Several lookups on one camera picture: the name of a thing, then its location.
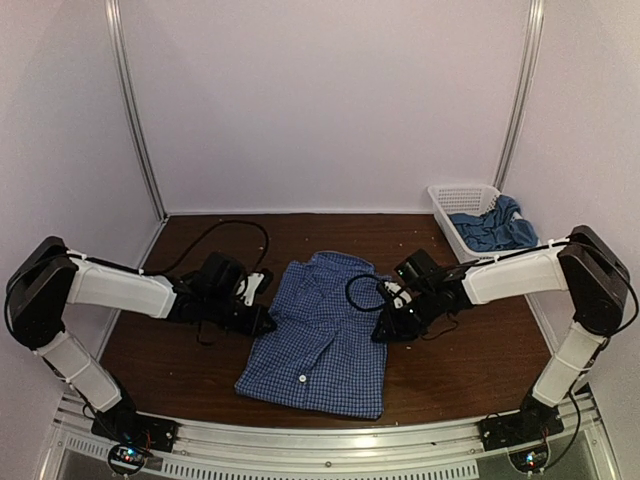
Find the metal grille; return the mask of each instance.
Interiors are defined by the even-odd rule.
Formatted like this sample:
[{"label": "metal grille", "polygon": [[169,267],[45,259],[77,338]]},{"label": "metal grille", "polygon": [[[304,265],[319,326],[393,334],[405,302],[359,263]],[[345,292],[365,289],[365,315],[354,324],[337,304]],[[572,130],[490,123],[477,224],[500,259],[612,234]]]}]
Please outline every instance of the metal grille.
[{"label": "metal grille", "polygon": [[192,463],[177,462],[165,459],[162,474],[175,479],[189,480],[312,480],[331,478],[333,480],[473,480],[480,478],[475,460],[452,465],[429,467],[419,471],[397,472],[395,475],[351,475],[336,473],[333,475],[282,475],[282,474],[247,474],[226,472],[207,466],[194,466]]},{"label": "metal grille", "polygon": [[85,440],[75,436],[70,436],[67,441],[67,448],[78,453],[84,453],[90,457],[105,459],[109,449],[91,440]]}]

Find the crumpled blue shirt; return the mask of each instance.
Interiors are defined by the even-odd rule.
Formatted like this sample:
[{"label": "crumpled blue shirt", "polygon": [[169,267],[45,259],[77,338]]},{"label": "crumpled blue shirt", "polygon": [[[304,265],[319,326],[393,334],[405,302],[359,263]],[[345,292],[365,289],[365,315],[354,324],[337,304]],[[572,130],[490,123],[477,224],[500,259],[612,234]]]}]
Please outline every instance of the crumpled blue shirt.
[{"label": "crumpled blue shirt", "polygon": [[535,247],[538,236],[527,220],[513,219],[520,206],[511,197],[500,195],[495,207],[480,217],[466,213],[449,215],[467,246],[476,252],[493,252]]},{"label": "crumpled blue shirt", "polygon": [[[269,311],[278,328],[255,340],[236,392],[306,410],[382,415],[387,346],[371,341],[379,312],[360,312],[345,297],[349,279],[362,273],[375,269],[337,252],[289,264]],[[356,281],[351,293],[363,307],[382,302],[373,279]]]}]

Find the white wall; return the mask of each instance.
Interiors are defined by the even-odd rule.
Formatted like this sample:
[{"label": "white wall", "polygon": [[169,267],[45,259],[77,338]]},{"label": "white wall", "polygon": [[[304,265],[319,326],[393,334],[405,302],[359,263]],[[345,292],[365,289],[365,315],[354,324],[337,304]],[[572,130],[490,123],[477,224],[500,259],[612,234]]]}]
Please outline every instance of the white wall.
[{"label": "white wall", "polygon": [[122,2],[170,212],[424,212],[490,182],[527,0]]},{"label": "white wall", "polygon": [[[591,225],[640,288],[640,4],[547,2],[538,69],[507,193],[542,237]],[[540,295],[558,337],[568,295]],[[625,479],[638,478],[640,324],[616,337],[592,386]]]},{"label": "white wall", "polygon": [[[50,234],[136,263],[156,222],[124,116],[103,2],[3,1],[0,58],[0,284]],[[67,325],[95,352],[109,312],[69,313]],[[33,478],[61,389],[4,327],[0,365],[0,478]]]}]

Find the laundry basket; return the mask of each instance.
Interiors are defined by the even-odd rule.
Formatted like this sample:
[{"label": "laundry basket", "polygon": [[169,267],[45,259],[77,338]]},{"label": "laundry basket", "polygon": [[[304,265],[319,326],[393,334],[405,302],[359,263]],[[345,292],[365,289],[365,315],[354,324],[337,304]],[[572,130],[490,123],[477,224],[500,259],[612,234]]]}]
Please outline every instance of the laundry basket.
[{"label": "laundry basket", "polygon": [[[447,237],[447,241],[458,261],[468,262],[492,258],[491,252],[476,252],[471,250],[464,242],[458,230],[451,222],[449,215],[453,213],[466,213],[480,216],[495,207],[500,191],[490,185],[433,185],[427,189],[433,200],[434,216],[436,222]],[[522,218],[515,214],[514,219]],[[500,250],[495,252],[500,255],[508,255],[517,250]]]}]

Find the metal pole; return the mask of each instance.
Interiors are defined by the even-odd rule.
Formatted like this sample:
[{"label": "metal pole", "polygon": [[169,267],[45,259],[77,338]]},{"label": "metal pole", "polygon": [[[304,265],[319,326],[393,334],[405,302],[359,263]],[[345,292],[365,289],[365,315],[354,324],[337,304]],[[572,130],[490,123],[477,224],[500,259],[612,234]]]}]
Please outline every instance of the metal pole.
[{"label": "metal pole", "polygon": [[500,155],[500,163],[496,172],[493,185],[498,189],[504,188],[509,167],[513,160],[516,144],[520,130],[522,129],[522,121],[524,119],[525,107],[529,90],[533,80],[533,73],[538,60],[538,51],[540,50],[540,39],[542,38],[542,24],[544,21],[544,0],[531,0],[529,7],[529,23],[527,25],[527,34],[524,44],[524,52],[522,55],[522,65],[520,66],[520,77],[518,79],[518,88],[511,111],[509,127],[507,135],[502,146]]},{"label": "metal pole", "polygon": [[129,62],[127,60],[127,53],[125,49],[124,32],[120,19],[120,3],[119,0],[106,0],[105,6],[107,10],[109,33],[111,35],[111,42],[113,44],[113,51],[116,59],[116,68],[120,80],[120,90],[124,100],[124,107],[129,123],[129,130],[131,131],[131,138],[133,140],[136,156],[138,157],[138,163],[140,164],[140,170],[142,171],[142,177],[145,186],[147,187],[149,197],[151,198],[154,214],[158,221],[163,221],[167,217],[167,212],[165,211],[162,203],[158,182],[153,173],[153,167],[151,166],[151,160],[149,159],[149,151],[147,150],[147,143],[144,139],[142,125],[140,123],[140,114],[138,113],[138,106],[133,91],[133,82],[131,80],[131,72],[129,71]]}]

